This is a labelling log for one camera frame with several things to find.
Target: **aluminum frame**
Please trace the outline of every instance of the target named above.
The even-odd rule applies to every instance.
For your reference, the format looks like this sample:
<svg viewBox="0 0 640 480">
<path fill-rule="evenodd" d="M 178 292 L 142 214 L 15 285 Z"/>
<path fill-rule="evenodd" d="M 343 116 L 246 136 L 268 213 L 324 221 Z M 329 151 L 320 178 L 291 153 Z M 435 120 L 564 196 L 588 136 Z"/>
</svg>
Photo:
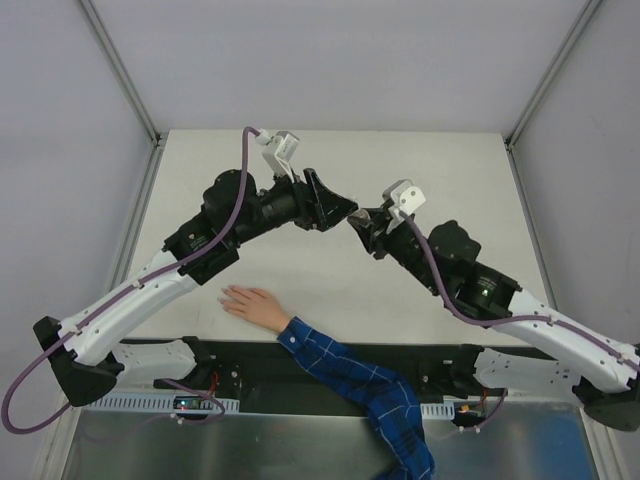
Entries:
<svg viewBox="0 0 640 480">
<path fill-rule="evenodd" d="M 555 296 L 549 281 L 547 268 L 544 263 L 544 257 L 540 250 L 538 234 L 536 231 L 535 221 L 531 214 L 530 204 L 527 200 L 526 191 L 523 187 L 522 180 L 517 169 L 517 159 L 513 155 L 513 147 L 522 136 L 533 114 L 546 97 L 550 86 L 555 78 L 561 72 L 571 52 L 578 44 L 580 38 L 584 35 L 587 27 L 591 24 L 595 14 L 604 4 L 605 0 L 588 0 L 578 15 L 578 18 L 567 33 L 562 45 L 558 49 L 556 55 L 552 59 L 549 67 L 540 79 L 531 98 L 527 102 L 520 118 L 514 126 L 512 133 L 506 138 L 506 149 L 509 157 L 509 163 L 512 168 L 514 181 L 520 196 L 523 212 L 527 221 L 527 227 L 533 241 L 535 255 L 540 267 L 542 280 L 550 305 L 556 307 Z M 153 152 L 148 161 L 145 173 L 138 189 L 138 194 L 131 215 L 129 216 L 126 233 L 121 242 L 116 255 L 116 262 L 110 275 L 107 290 L 119 284 L 126 278 L 128 269 L 131 264 L 135 244 L 138 240 L 144 212 L 149 202 L 153 184 L 155 181 L 158 167 L 166 142 L 166 135 L 161 135 L 150 117 L 144 103 L 135 88 L 135 85 L 125 68 L 118 51 L 111 40 L 111 37 L 104 25 L 98 10 L 92 0 L 76 0 L 79 8 L 85 16 L 90 29 L 92 30 L 95 40 L 105 55 L 105 60 L 109 64 L 115 79 L 122 88 L 123 94 L 129 101 L 134 110 L 140 124 L 144 128 L 147 136 L 153 143 Z M 72 409 L 67 415 L 62 417 L 52 427 L 48 429 L 45 443 L 41 449 L 40 456 L 36 462 L 34 469 L 34 478 L 45 480 L 59 479 L 64 470 L 64 465 L 71 447 L 73 432 L 75 430 L 80 409 Z M 613 432 L 602 425 L 596 424 L 588 417 L 582 414 L 583 424 L 587 434 L 591 452 L 596 463 L 598 475 L 601 479 L 616 480 L 629 478 L 624 461 L 621 461 L 620 450 Z"/>
</svg>

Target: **cable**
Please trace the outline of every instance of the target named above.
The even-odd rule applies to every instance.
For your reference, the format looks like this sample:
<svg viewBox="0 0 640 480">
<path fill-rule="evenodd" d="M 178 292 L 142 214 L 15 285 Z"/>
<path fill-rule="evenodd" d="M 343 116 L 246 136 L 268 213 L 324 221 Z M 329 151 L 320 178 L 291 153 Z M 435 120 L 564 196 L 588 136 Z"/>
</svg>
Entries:
<svg viewBox="0 0 640 480">
<path fill-rule="evenodd" d="M 431 248 L 429 247 L 429 244 L 427 243 L 427 239 L 422 236 L 422 232 L 420 232 L 420 228 L 418 228 L 418 225 L 416 225 L 415 221 L 413 220 L 413 218 L 411 218 L 410 215 L 407 215 L 404 212 L 400 212 L 400 215 L 402 215 L 402 217 L 406 220 L 407 224 L 409 225 L 409 228 L 411 228 L 411 230 L 413 231 L 414 235 L 416 236 L 416 239 L 418 240 L 418 243 L 420 244 L 420 247 L 422 248 L 422 251 L 424 252 L 427 262 L 429 263 L 429 267 L 431 267 L 433 278 L 436 282 L 438 292 L 442 297 L 442 301 L 444 302 L 445 307 L 459 320 L 462 320 L 463 322 L 468 323 L 469 325 L 476 325 L 481 327 L 494 327 L 496 325 L 505 325 L 507 323 L 515 323 L 515 322 L 523 322 L 523 321 L 538 321 L 538 322 L 545 322 L 545 323 L 549 323 L 550 321 L 552 321 L 554 325 L 558 325 L 560 327 L 563 327 L 567 330 L 572 331 L 576 335 L 600 347 L 602 350 L 604 350 L 609 355 L 614 357 L 619 363 L 627 365 L 628 367 L 632 368 L 636 372 L 640 373 L 640 365 L 636 365 L 630 359 L 624 358 L 623 354 L 621 354 L 615 348 L 606 344 L 599 338 L 563 320 L 552 320 L 551 317 L 545 317 L 542 315 L 517 315 L 514 317 L 499 318 L 496 320 L 477 320 L 475 318 L 467 317 L 465 314 L 463 314 L 456 308 L 456 306 L 451 301 L 451 298 L 449 298 L 449 294 L 447 293 L 447 290 L 444 286 L 444 281 L 442 280 L 442 275 L 440 274 L 440 270 L 438 268 L 438 264 L 436 263 L 436 259 L 433 255 L 433 252 L 431 251 Z"/>
<path fill-rule="evenodd" d="M 227 233 L 229 233 L 229 231 L 233 227 L 233 224 L 236 221 L 236 218 L 238 218 L 238 215 L 240 214 L 240 208 L 242 207 L 242 203 L 244 201 L 244 192 L 247 186 L 247 175 L 249 173 L 249 134 L 250 133 L 256 137 L 260 135 L 260 132 L 253 127 L 245 127 L 244 130 L 242 131 L 242 170 L 240 173 L 240 186 L 238 188 L 238 197 L 236 199 L 236 203 L 233 206 L 233 210 L 231 211 L 231 216 L 229 217 L 229 220 L 227 220 L 227 223 L 225 224 L 225 226 L 222 228 L 222 230 L 220 230 L 218 235 L 216 235 L 215 238 L 211 240 L 211 242 L 209 242 L 204 248 L 201 248 L 197 252 L 192 253 L 191 255 L 183 258 L 182 260 L 174 262 L 165 267 L 159 268 L 158 270 L 149 273 L 145 277 L 140 278 L 138 280 L 140 284 L 144 284 L 149 280 L 153 280 L 154 278 L 160 275 L 163 275 L 174 269 L 180 268 L 182 265 L 185 265 L 189 262 L 192 262 L 193 260 L 200 258 L 202 255 L 205 255 L 212 248 L 214 248 L 218 243 L 220 243 L 220 241 L 222 241 L 224 236 Z M 107 300 L 105 303 L 103 303 L 98 308 L 96 308 L 93 312 L 87 315 L 86 318 L 84 318 L 81 322 L 79 322 L 76 325 L 76 329 L 79 331 L 82 328 L 86 327 L 96 317 L 104 313 L 110 307 L 118 303 L 120 300 L 122 300 L 124 297 L 129 295 L 131 292 L 137 290 L 138 288 L 139 287 L 136 287 L 132 284 L 128 285 L 122 291 L 118 292 L 112 298 Z M 57 342 L 55 342 L 53 345 L 47 348 L 33 362 L 31 362 L 29 366 L 25 368 L 24 371 L 22 371 L 22 373 L 20 373 L 20 375 L 18 375 L 18 377 L 11 383 L 11 385 L 9 385 L 9 388 L 5 393 L 4 399 L 2 400 L 2 409 L 0 411 L 0 416 L 2 417 L 2 425 L 4 425 L 4 428 L 6 428 L 9 432 L 14 433 L 16 435 L 25 435 L 25 434 L 37 432 L 38 430 L 41 430 L 46 426 L 50 425 L 52 422 L 58 419 L 65 411 L 67 411 L 71 407 L 71 405 L 67 403 L 48 419 L 44 420 L 43 422 L 33 427 L 28 427 L 28 428 L 16 427 L 15 425 L 13 425 L 13 423 L 11 422 L 11 419 L 9 418 L 9 405 L 11 404 L 11 399 L 13 398 L 13 395 L 15 394 L 18 387 L 25 380 L 25 378 L 27 378 L 31 374 L 31 372 L 35 370 L 37 366 L 39 366 L 42 362 L 44 362 L 53 352 L 55 352 L 58 348 L 63 346 L 74 335 L 75 335 L 75 332 L 69 332 L 63 335 Z"/>
<path fill-rule="evenodd" d="M 214 405 L 216 405 L 219 409 L 220 409 L 220 413 L 213 415 L 213 416 L 208 416 L 205 419 L 202 420 L 189 420 L 187 418 L 180 418 L 180 420 L 178 420 L 178 424 L 182 424 L 182 423 L 186 423 L 187 425 L 206 425 L 209 423 L 213 423 L 216 420 L 221 419 L 224 414 L 226 413 L 226 409 L 224 408 L 224 405 L 218 401 L 217 398 L 212 397 L 209 394 L 204 394 L 201 392 L 198 392 L 197 390 L 192 390 L 188 387 L 185 387 L 183 385 L 180 385 L 179 383 L 171 380 L 171 379 L 167 379 L 164 378 L 162 379 L 164 382 L 168 383 L 169 385 L 171 385 L 174 388 L 179 388 L 180 390 L 183 390 L 187 393 L 191 393 L 193 395 L 197 395 L 207 401 L 212 402 Z M 157 420 L 160 420 L 162 418 L 166 418 L 166 419 L 174 419 L 176 417 L 175 413 L 171 413 L 171 414 L 166 414 L 166 413 L 160 413 L 158 415 L 154 415 L 152 417 L 147 418 L 146 420 L 144 420 L 143 422 L 140 422 L 136 425 L 134 425 L 133 427 L 131 427 L 129 430 L 126 430 L 123 433 L 118 433 L 116 435 L 112 435 L 110 437 L 105 437 L 105 438 L 97 438 L 97 437 L 93 437 L 90 434 L 87 433 L 87 429 L 86 426 L 82 423 L 82 422 L 78 422 L 78 428 L 77 428 L 77 433 L 78 433 L 78 438 L 79 439 L 84 439 L 88 442 L 91 443 L 96 443 L 96 444 L 107 444 L 107 443 L 112 443 L 115 441 L 119 441 L 119 440 L 123 440 L 127 437 L 129 437 L 130 435 L 133 435 L 134 433 L 138 432 L 141 428 L 151 424 L 151 423 L 155 423 Z M 82 465 L 83 465 L 83 461 L 82 461 L 82 446 L 80 444 L 80 441 L 76 442 L 76 464 L 75 464 L 75 469 L 74 469 L 74 475 L 71 476 L 71 478 L 80 478 L 79 475 L 82 472 Z"/>
<path fill-rule="evenodd" d="M 433 435 L 433 434 L 428 435 L 428 436 L 431 437 L 431 438 L 435 438 L 436 440 L 445 440 L 445 439 L 447 439 L 449 437 L 452 437 L 456 433 L 464 433 L 464 432 L 470 432 L 470 431 L 474 431 L 476 433 L 480 433 L 480 431 L 484 427 L 486 427 L 487 424 L 489 422 L 491 422 L 496 417 L 496 415 L 498 414 L 500 409 L 502 409 L 502 406 L 504 405 L 504 401 L 507 398 L 507 395 L 509 395 L 509 390 L 505 388 L 505 389 L 502 390 L 502 395 L 500 395 L 500 398 L 498 399 L 498 403 L 496 404 L 495 408 L 478 425 L 474 425 L 473 427 L 458 427 L 456 430 L 453 430 L 453 431 L 447 433 L 446 435 L 442 435 L 442 436 L 437 436 L 437 435 Z"/>
</svg>

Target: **white wall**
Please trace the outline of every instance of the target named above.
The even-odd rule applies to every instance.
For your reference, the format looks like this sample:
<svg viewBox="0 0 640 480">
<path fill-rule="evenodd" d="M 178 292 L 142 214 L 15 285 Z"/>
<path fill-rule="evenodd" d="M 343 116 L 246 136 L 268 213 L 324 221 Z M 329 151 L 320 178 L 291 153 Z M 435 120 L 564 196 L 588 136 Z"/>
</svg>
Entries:
<svg viewBox="0 0 640 480">
<path fill-rule="evenodd" d="M 0 392 L 39 352 L 44 315 L 64 317 L 105 288 L 150 145 L 75 2 L 0 5 Z M 12 415 L 52 412 L 41 367 Z M 0 428 L 2 478 L 30 477 L 42 435 Z"/>
<path fill-rule="evenodd" d="M 640 2 L 605 2 L 517 145 L 562 310 L 640 342 Z M 640 433 L 620 434 L 640 478 Z"/>
<path fill-rule="evenodd" d="M 496 132 L 585 0 L 96 0 L 158 128 Z"/>
</svg>

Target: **white table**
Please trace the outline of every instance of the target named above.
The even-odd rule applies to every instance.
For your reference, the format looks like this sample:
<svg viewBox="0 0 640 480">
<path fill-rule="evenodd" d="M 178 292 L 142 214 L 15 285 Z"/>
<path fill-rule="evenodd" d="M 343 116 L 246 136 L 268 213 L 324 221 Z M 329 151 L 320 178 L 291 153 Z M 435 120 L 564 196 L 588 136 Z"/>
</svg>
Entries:
<svg viewBox="0 0 640 480">
<path fill-rule="evenodd" d="M 410 178 L 427 203 L 417 212 L 426 236 L 456 219 L 482 245 L 479 261 L 545 300 L 542 280 L 502 138 L 497 134 L 296 131 L 293 168 L 315 168 L 333 191 L 377 207 L 395 180 Z M 271 171 L 250 142 L 249 171 L 270 188 Z M 240 131 L 171 131 L 133 258 L 132 271 L 199 212 L 222 171 L 240 167 Z M 220 289 L 235 283 L 271 290 L 292 314 L 343 342 L 521 345 L 454 319 L 442 301 L 391 257 L 368 256 L 347 222 L 326 232 L 294 225 L 258 237 L 240 261 L 176 300 L 132 332 L 138 338 L 273 341 L 270 332 L 226 314 Z"/>
</svg>

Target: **blue plaid sleeve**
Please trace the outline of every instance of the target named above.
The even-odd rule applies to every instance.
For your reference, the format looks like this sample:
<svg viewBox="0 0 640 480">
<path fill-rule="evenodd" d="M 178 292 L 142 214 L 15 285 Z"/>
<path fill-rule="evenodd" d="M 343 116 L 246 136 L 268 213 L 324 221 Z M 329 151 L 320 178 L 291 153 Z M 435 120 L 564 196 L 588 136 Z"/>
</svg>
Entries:
<svg viewBox="0 0 640 480">
<path fill-rule="evenodd" d="M 366 409 L 375 432 L 400 462 L 380 480 L 431 479 L 434 461 L 424 441 L 420 403 L 402 376 L 360 361 L 347 347 L 297 317 L 278 341 L 307 373 Z"/>
</svg>

